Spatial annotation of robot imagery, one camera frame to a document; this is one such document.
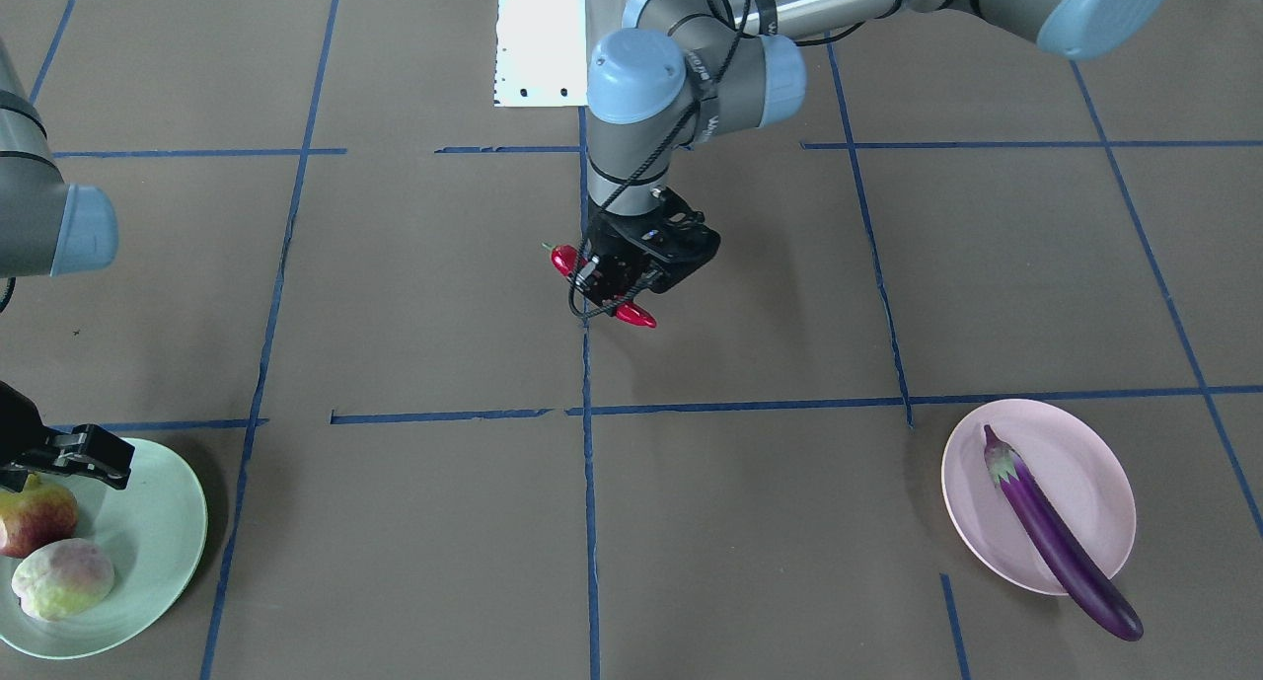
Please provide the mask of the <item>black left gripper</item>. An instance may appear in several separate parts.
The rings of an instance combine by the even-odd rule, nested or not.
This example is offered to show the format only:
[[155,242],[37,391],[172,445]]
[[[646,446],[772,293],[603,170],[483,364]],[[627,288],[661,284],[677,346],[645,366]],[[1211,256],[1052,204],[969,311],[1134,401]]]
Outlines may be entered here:
[[720,235],[706,225],[702,212],[690,207],[674,191],[650,197],[644,215],[623,216],[587,203],[586,257],[573,265],[573,289],[592,306],[626,297],[644,284],[664,293],[709,263],[720,248]]

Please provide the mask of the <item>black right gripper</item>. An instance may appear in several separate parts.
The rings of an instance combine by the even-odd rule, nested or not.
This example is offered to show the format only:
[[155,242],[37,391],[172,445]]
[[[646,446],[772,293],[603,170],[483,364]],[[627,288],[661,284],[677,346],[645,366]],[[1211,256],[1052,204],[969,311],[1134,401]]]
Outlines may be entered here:
[[40,420],[32,398],[13,386],[1,383],[1,487],[19,492],[27,487],[28,473],[43,470],[51,463],[51,434]]

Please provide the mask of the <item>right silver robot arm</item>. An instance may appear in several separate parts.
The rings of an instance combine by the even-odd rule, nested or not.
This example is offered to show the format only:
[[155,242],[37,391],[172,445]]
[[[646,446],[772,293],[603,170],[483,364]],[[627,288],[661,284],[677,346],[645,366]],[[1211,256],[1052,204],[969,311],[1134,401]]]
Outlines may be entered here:
[[[1,51],[3,303],[18,278],[104,269],[117,253],[117,220],[104,190],[67,185],[48,145],[43,118]],[[97,423],[69,434],[48,427],[37,404],[1,386],[3,490],[19,492],[32,471],[81,475],[125,490],[131,442]]]

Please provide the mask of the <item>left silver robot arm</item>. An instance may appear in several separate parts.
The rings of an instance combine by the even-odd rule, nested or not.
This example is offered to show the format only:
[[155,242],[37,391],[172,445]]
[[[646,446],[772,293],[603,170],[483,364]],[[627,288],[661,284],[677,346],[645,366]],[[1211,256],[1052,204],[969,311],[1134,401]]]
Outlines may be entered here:
[[903,11],[966,13],[1068,59],[1114,51],[1163,0],[628,0],[589,59],[584,236],[552,252],[573,313],[653,329],[637,294],[664,293],[720,246],[669,190],[671,158],[799,111],[802,51]]

